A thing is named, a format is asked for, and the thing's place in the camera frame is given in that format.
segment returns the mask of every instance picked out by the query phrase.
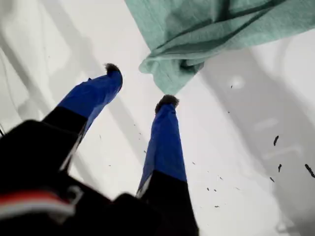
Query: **teal towel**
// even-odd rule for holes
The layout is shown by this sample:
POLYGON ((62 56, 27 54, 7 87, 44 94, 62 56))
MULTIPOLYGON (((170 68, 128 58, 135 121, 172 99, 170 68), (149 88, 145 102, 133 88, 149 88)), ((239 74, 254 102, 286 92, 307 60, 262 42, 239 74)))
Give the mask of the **teal towel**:
POLYGON ((151 54, 139 69, 176 94, 223 51, 292 36, 315 26, 315 0, 126 0, 151 54))

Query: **white floor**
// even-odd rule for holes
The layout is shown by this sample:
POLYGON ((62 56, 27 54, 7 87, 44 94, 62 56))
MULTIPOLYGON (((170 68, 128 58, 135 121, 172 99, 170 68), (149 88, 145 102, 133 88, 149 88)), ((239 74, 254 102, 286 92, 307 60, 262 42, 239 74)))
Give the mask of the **white floor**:
MULTIPOLYGON (((71 172, 112 199, 135 194, 163 94, 138 71, 149 49, 124 1, 0 0, 0 23, 5 131, 43 118, 74 85, 103 74, 103 63, 120 67, 123 89, 71 172)), ((179 92, 190 196, 204 234, 314 235, 315 179, 304 167, 315 171, 314 42, 315 30, 221 54, 179 92)))

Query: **blue fabric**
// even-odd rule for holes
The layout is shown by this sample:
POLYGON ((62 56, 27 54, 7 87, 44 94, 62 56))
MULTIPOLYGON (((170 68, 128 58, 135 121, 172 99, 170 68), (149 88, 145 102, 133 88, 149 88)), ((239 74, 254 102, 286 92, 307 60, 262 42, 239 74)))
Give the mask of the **blue fabric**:
POLYGON ((88 119, 84 134, 88 131, 95 118, 117 95, 123 85, 119 71, 88 79, 74 87, 58 106, 67 108, 88 119))
POLYGON ((187 181, 178 120, 173 105, 163 105, 153 121, 139 189, 153 170, 187 181))

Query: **dark speck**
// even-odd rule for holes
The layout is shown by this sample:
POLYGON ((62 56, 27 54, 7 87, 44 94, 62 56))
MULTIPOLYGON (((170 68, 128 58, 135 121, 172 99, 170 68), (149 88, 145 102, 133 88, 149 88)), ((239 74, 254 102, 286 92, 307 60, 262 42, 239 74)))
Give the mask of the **dark speck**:
POLYGON ((276 145, 277 141, 278 141, 279 135, 275 138, 274 140, 274 146, 276 145))
POLYGON ((305 168, 310 172, 311 176, 315 178, 314 172, 312 171, 308 164, 305 164, 305 168))

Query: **cloth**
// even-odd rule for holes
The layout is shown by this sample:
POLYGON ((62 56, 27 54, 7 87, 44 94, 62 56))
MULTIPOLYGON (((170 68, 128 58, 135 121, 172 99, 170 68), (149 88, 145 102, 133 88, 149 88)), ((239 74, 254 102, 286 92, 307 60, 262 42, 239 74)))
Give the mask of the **cloth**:
POLYGON ((154 170, 187 182, 178 120, 171 104, 163 105, 153 121, 139 189, 154 170))
POLYGON ((88 79, 74 87, 58 107, 64 107, 88 119, 84 134, 95 118, 110 103, 123 85, 123 77, 119 71, 88 79))
POLYGON ((140 71, 172 95, 209 57, 315 26, 315 0, 125 1, 151 50, 140 71))

